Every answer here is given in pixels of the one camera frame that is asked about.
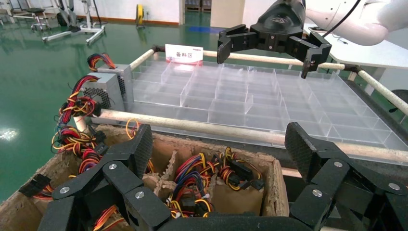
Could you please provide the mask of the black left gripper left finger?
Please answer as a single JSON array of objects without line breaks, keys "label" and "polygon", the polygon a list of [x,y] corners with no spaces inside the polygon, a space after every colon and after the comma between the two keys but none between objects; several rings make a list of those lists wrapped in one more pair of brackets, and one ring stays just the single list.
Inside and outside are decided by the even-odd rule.
[{"label": "black left gripper left finger", "polygon": [[102,211],[116,206],[136,231],[156,231],[171,219],[169,208],[142,177],[153,151],[150,125],[108,148],[100,163],[54,189],[40,231],[86,231]]}]

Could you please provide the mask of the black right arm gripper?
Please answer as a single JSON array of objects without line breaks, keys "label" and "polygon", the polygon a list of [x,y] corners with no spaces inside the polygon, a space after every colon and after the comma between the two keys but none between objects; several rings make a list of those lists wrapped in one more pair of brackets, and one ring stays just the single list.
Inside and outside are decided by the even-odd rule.
[{"label": "black right arm gripper", "polygon": [[315,31],[306,40],[301,38],[305,19],[304,0],[278,0],[250,29],[241,24],[219,32],[217,63],[224,63],[232,52],[254,48],[285,52],[288,40],[288,54],[303,63],[300,77],[305,79],[308,72],[316,71],[319,64],[326,62],[332,47]]}]

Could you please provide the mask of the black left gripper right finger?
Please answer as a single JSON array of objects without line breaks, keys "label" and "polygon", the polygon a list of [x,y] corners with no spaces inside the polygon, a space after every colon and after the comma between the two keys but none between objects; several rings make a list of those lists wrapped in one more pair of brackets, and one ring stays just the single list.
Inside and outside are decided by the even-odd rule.
[{"label": "black left gripper right finger", "polygon": [[334,208],[343,207],[358,229],[407,230],[405,185],[356,163],[335,143],[309,136],[296,122],[287,125],[284,145],[306,183],[290,207],[291,218],[318,231]]}]

